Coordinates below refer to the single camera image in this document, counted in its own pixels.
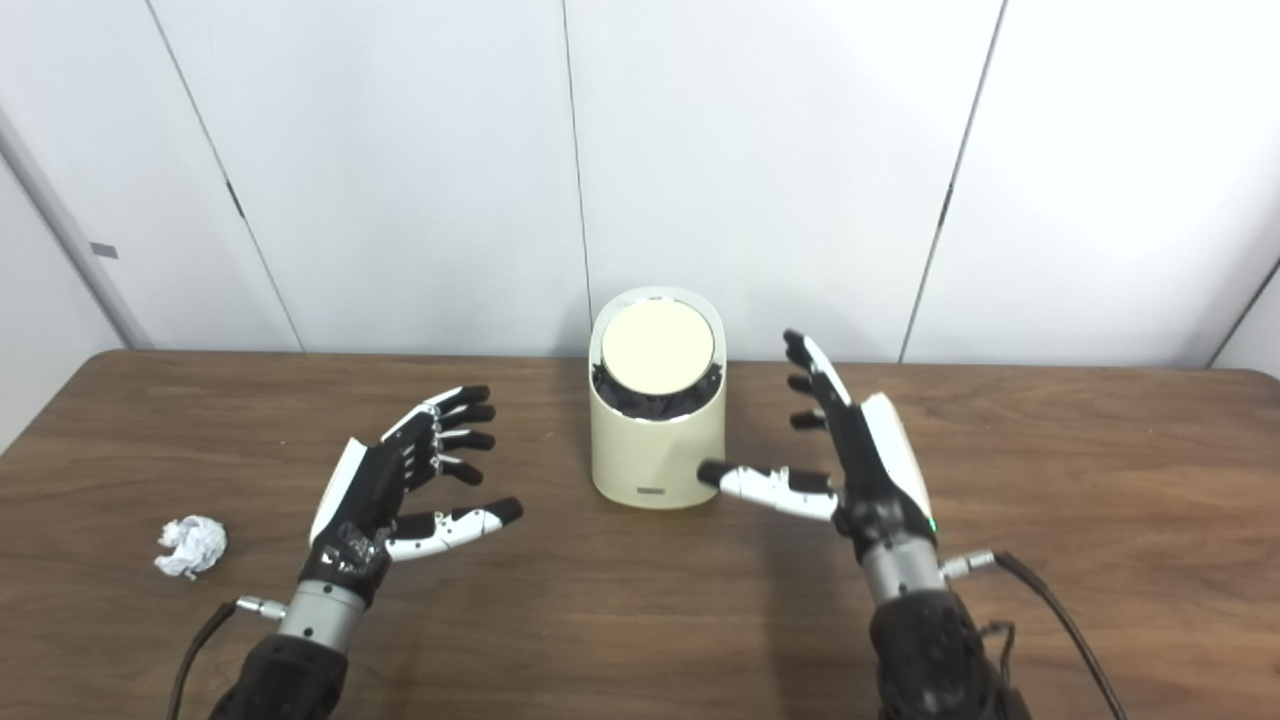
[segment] crumpled paper ball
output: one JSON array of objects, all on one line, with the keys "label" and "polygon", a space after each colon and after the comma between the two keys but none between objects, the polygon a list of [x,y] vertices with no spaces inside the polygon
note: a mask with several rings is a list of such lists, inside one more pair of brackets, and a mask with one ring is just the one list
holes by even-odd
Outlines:
[{"label": "crumpled paper ball", "polygon": [[227,551],[227,529],[212,518],[187,515],[170,520],[156,542],[174,548],[170,555],[156,557],[156,568],[165,575],[195,580],[196,573],[212,568]]}]

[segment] white wall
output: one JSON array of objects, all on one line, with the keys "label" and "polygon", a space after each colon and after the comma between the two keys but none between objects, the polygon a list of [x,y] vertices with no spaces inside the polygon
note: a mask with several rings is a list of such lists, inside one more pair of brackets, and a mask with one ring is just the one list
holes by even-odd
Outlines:
[{"label": "white wall", "polygon": [[90,357],[120,347],[0,159],[0,452]]},{"label": "white wall", "polygon": [[1010,0],[906,360],[1204,366],[1280,256],[1277,27]]},{"label": "white wall", "polygon": [[899,356],[998,0],[570,0],[591,300],[700,292],[731,356]]},{"label": "white wall", "polygon": [[307,350],[585,350],[559,0],[156,10]]},{"label": "white wall", "polygon": [[1213,366],[1262,370],[1280,379],[1280,281],[1267,283]]},{"label": "white wall", "polygon": [[0,142],[136,346],[298,348],[146,3],[0,0]]},{"label": "white wall", "polygon": [[733,357],[1194,366],[1280,256],[1274,3],[1009,0],[910,332],[998,0],[155,4],[248,225],[146,3],[0,0],[0,142],[140,345],[581,354],[666,283]]}]

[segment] cable connector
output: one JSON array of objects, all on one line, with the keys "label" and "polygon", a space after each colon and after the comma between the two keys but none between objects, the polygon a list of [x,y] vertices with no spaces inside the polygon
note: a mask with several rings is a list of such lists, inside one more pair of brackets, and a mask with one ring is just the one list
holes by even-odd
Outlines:
[{"label": "cable connector", "polygon": [[973,552],[952,557],[938,566],[938,573],[945,580],[964,578],[975,570],[989,568],[996,564],[996,553],[991,550],[975,550]]},{"label": "cable connector", "polygon": [[274,600],[264,600],[261,597],[253,597],[251,594],[242,594],[236,600],[236,607],[241,610],[247,610],[255,615],[261,615],[268,620],[280,621],[284,620],[284,615],[289,611],[289,606],[283,602],[275,602]]}]

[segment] black trash bag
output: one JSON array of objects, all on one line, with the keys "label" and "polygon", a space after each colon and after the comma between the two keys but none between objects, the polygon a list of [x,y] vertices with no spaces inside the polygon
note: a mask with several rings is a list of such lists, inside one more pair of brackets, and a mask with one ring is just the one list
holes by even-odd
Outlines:
[{"label": "black trash bag", "polygon": [[695,413],[719,392],[723,368],[712,363],[698,382],[671,395],[644,395],[620,383],[604,363],[591,368],[591,384],[609,407],[637,420],[672,420]]}]

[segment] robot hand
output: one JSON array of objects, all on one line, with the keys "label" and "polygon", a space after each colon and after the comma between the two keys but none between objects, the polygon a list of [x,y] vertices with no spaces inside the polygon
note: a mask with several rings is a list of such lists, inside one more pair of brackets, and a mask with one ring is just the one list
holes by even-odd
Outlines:
[{"label": "robot hand", "polygon": [[832,488],[824,473],[718,461],[703,462],[698,478],[782,512],[828,519],[852,538],[877,606],[870,635],[882,717],[1027,720],[1021,696],[987,660],[980,632],[938,566],[929,496],[893,404],[883,395],[854,402],[812,340],[794,331],[783,338],[787,357],[805,370],[787,384],[818,401],[791,425],[831,433],[844,484]]},{"label": "robot hand", "polygon": [[[404,496],[438,475],[480,484],[480,470],[445,454],[494,446],[492,436],[460,428],[493,419],[493,406],[484,405],[488,398],[484,386],[454,388],[419,404],[371,447],[347,441],[311,523],[311,552],[293,600],[283,605],[242,597],[232,606],[279,625],[248,653],[239,679],[214,707],[212,717],[328,717],[342,697],[356,629],[392,562],[444,552],[524,514],[513,497],[451,512],[399,514]],[[218,618],[225,619],[225,612]],[[179,688],[184,675],[179,670]],[[177,717],[178,697],[170,702],[170,717]]]},{"label": "robot hand", "polygon": [[854,402],[817,343],[795,331],[783,340],[787,359],[805,370],[787,384],[818,401],[817,410],[792,415],[791,427],[831,433],[844,484],[832,488],[824,473],[714,461],[699,468],[699,479],[782,512],[833,520],[841,534],[854,538],[859,560],[886,542],[936,544],[929,493],[893,404],[883,393]]},{"label": "robot hand", "polygon": [[458,387],[419,404],[372,447],[347,441],[311,523],[302,579],[337,584],[369,603],[392,561],[444,552],[520,519],[524,510],[513,497],[448,512],[399,514],[404,496],[438,475],[468,486],[484,480],[484,473],[447,452],[494,446],[493,436],[460,428],[494,418],[488,398],[485,386]]}]

